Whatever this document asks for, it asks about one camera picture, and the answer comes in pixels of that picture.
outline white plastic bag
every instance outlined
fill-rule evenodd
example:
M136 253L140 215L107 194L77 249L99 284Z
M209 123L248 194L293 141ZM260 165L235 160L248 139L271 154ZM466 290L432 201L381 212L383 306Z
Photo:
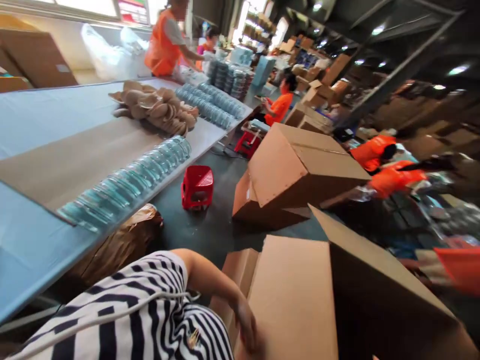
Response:
M125 48L110 46L89 24L83 24L81 37L100 79L118 81L137 77L132 54Z
M151 76L150 69L145 65L145 55L149 49L149 42L143 40L129 27L120 31L122 46L132 54L132 62L137 77L146 78Z

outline plastic stool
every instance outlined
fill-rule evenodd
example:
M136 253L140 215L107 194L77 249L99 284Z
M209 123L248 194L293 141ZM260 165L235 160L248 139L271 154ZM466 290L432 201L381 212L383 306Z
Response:
M184 209L201 210L212 203L214 196L214 173L204 165L192 165L186 168L181 183L181 206Z
M257 151L258 147L260 146L260 143L262 142L262 140L260 140L257 136L252 143L254 137L255 135L253 135L252 133L244 131L242 137L236 143L234 151L236 153L243 153L246 155L247 159L251 159L255 151Z

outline white wall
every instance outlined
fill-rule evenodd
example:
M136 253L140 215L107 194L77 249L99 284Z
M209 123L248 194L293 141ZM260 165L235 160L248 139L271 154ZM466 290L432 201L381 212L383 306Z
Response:
M15 14L14 16L31 24L40 31L50 33L72 70L90 70L94 68L80 34L82 22L23 14ZM121 45L121 27L113 28L112 26L110 28L97 25L93 25L93 27L110 45ZM150 32L138 29L133 29L133 31L144 40L148 41L150 39Z

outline striped shirt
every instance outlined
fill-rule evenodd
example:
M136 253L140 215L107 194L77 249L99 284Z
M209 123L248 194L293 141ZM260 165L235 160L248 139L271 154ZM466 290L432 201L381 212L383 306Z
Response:
M177 255L147 255L77 296L25 343L20 355L73 326L145 302L131 314L81 329L33 359L233 359L225 325L213 311L186 296L146 301L158 292L184 293L187 281Z

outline white glove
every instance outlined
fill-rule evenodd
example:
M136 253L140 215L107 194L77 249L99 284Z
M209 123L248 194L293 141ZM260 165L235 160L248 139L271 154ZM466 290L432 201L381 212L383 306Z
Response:
M211 62L216 59L215 54L213 52L205 51L203 53L203 57L205 58L205 61Z

